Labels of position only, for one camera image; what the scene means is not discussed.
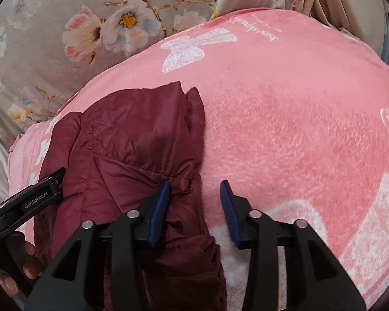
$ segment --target maroon puffer jacket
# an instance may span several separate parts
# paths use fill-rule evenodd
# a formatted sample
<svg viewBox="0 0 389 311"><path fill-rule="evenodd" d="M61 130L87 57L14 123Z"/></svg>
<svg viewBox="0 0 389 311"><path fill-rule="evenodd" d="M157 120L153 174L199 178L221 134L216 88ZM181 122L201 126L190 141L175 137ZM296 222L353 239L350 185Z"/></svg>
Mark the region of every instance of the maroon puffer jacket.
<svg viewBox="0 0 389 311"><path fill-rule="evenodd" d="M151 309L226 310L219 246L202 211L204 125L199 92L185 95L179 82L118 91L61 119L40 177L66 167L64 200L35 218L39 258L48 263L82 221L113 221L167 180L165 242L140 253Z"/></svg>

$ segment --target fingernail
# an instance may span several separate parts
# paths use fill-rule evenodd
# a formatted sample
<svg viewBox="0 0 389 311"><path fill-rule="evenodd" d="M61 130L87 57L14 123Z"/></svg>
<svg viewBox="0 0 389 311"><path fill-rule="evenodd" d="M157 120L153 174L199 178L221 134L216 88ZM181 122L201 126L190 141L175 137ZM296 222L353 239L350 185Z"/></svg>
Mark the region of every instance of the fingernail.
<svg viewBox="0 0 389 311"><path fill-rule="evenodd" d="M6 277L4 281L6 283L7 289L9 289L13 293L17 292L17 284L12 278Z"/></svg>

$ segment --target pink bedding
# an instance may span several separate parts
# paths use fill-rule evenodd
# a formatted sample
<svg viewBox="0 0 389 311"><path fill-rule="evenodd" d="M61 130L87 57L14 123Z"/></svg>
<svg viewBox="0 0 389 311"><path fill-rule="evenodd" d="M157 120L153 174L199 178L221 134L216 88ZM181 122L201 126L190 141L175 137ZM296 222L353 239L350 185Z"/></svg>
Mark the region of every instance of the pink bedding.
<svg viewBox="0 0 389 311"><path fill-rule="evenodd" d="M307 219L371 306L389 284L389 67L366 44L299 13L234 12L103 72L13 145L10 194L38 181L67 113L174 81L198 88L205 107L203 205L221 245L228 310L241 308L249 257L229 240L222 179L273 219Z"/></svg>

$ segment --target human hand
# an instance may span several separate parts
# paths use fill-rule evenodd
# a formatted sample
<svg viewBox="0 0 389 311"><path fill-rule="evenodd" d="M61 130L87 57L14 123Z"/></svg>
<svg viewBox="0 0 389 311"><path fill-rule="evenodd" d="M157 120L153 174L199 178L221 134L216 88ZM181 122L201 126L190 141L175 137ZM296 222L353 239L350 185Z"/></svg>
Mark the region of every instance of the human hand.
<svg viewBox="0 0 389 311"><path fill-rule="evenodd" d="M23 271L26 277L35 279L42 272L42 263L36 255L36 247L30 242L26 242L27 260L23 265ZM19 287L14 279L0 273L0 285L9 297L14 297L19 293Z"/></svg>

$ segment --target silver screw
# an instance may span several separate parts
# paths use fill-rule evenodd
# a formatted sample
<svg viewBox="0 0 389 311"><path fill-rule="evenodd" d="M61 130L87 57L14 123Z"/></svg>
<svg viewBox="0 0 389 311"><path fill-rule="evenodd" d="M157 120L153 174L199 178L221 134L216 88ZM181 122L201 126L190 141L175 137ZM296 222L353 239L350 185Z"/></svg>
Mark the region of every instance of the silver screw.
<svg viewBox="0 0 389 311"><path fill-rule="evenodd" d="M251 218L260 218L260 217L262 216L262 212L260 212L260 211L258 211L258 210L256 210L256 209L254 209L254 210L252 210L252 211L249 212L249 216L250 216Z"/></svg>
<svg viewBox="0 0 389 311"><path fill-rule="evenodd" d="M303 219L299 219L299 220L295 221L295 223L297 224L298 228L307 228L307 226L308 226L308 222L303 220Z"/></svg>
<svg viewBox="0 0 389 311"><path fill-rule="evenodd" d="M89 229L94 225L94 223L91 220L86 220L82 222L82 228Z"/></svg>
<svg viewBox="0 0 389 311"><path fill-rule="evenodd" d="M127 213L127 217L129 217L129 218L137 218L139 216L140 216L140 212L136 209L132 209L131 211L129 211Z"/></svg>

